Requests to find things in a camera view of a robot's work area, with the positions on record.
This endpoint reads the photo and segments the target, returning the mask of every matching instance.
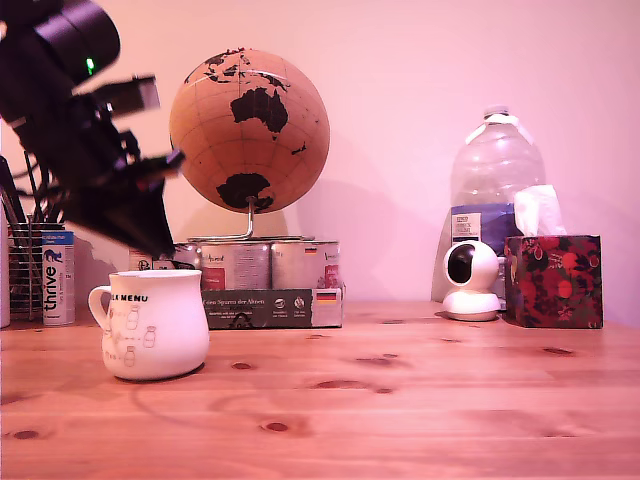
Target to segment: blue label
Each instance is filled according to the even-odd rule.
[[[42,232],[43,245],[73,245],[73,232],[65,230]]]
[[[480,239],[489,245],[496,255],[504,255],[506,237],[522,235],[516,227],[513,203],[485,203],[480,205],[459,205],[451,208],[451,215],[466,213],[480,214]],[[453,242],[476,240],[471,236],[453,236]]]

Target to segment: globe stand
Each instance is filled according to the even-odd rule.
[[[218,242],[243,242],[247,240],[256,241],[281,241],[281,240],[315,240],[315,237],[303,237],[303,236],[289,236],[289,235],[276,235],[269,237],[254,237],[253,236],[253,220],[256,214],[256,199],[254,197],[247,198],[249,202],[249,215],[247,231],[245,233],[231,234],[231,235],[208,235],[202,237],[189,237],[189,242],[196,243],[218,243]]]

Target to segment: green led light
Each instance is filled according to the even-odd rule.
[[[93,75],[95,68],[96,65],[93,63],[93,58],[87,58],[87,71],[89,72],[89,75]]]

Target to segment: bottle cap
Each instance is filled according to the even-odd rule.
[[[507,105],[489,105],[484,109],[485,120],[491,115],[509,115],[509,107]]]

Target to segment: mug handle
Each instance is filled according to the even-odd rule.
[[[103,330],[108,330],[109,319],[107,318],[107,312],[104,311],[104,307],[102,306],[102,295],[105,293],[110,294],[111,287],[103,285],[89,292],[89,310],[91,310],[91,314],[93,318],[96,319],[96,322],[98,322],[98,325],[100,325]]]

